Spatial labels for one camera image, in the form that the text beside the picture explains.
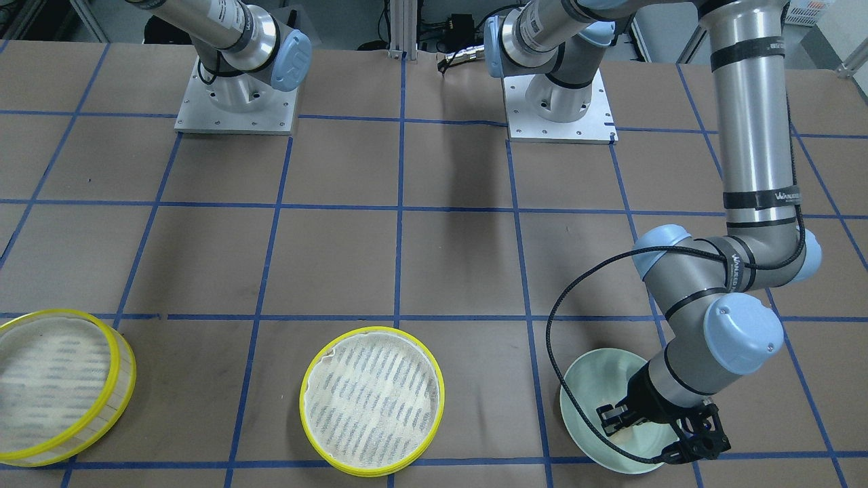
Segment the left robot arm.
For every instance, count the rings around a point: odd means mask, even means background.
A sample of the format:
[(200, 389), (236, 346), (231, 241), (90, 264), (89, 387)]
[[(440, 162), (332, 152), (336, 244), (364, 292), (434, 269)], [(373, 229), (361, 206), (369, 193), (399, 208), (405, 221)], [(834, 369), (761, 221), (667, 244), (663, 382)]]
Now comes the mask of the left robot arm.
[(561, 416), (596, 464), (643, 474), (729, 450), (712, 396), (775, 355), (784, 330), (750, 291), (806, 280), (822, 251), (806, 229), (785, 91), (787, 1), (696, 1), (711, 38), (726, 234), (658, 226), (617, 255), (631, 258), (675, 337), (650, 361), (615, 348), (564, 373)]

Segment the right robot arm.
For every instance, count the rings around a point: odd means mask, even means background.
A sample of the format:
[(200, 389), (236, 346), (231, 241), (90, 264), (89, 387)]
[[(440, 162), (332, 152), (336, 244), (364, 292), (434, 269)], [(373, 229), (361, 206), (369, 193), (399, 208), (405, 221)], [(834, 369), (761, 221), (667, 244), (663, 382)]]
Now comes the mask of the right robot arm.
[[(213, 77), (251, 75), (277, 94), (292, 94), (306, 77), (312, 44), (300, 30), (239, 1), (137, 1), (136, 7), (189, 34)], [(564, 422), (580, 448), (613, 470), (643, 473), (700, 457), (705, 426), (698, 411), (663, 423), (627, 424), (626, 438), (608, 436), (626, 405), (583, 408), (597, 393), (626, 392), (647, 380), (645, 363), (620, 349), (586, 353), (560, 382)], [(333, 467), (355, 476), (382, 476), (419, 458), (446, 408), (446, 380), (432, 353), (394, 327), (350, 331), (317, 353), (300, 389), (300, 422), (308, 441)]]

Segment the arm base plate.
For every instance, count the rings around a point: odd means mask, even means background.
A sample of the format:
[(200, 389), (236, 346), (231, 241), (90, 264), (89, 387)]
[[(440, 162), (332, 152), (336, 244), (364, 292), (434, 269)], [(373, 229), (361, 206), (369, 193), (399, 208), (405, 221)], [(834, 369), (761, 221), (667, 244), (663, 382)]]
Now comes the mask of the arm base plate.
[(291, 136), (301, 89), (279, 91), (248, 74), (218, 77), (207, 85), (208, 72), (193, 64), (174, 129), (195, 135)]
[(601, 71), (580, 89), (546, 75), (502, 79), (509, 139), (529, 143), (614, 144), (619, 141)]

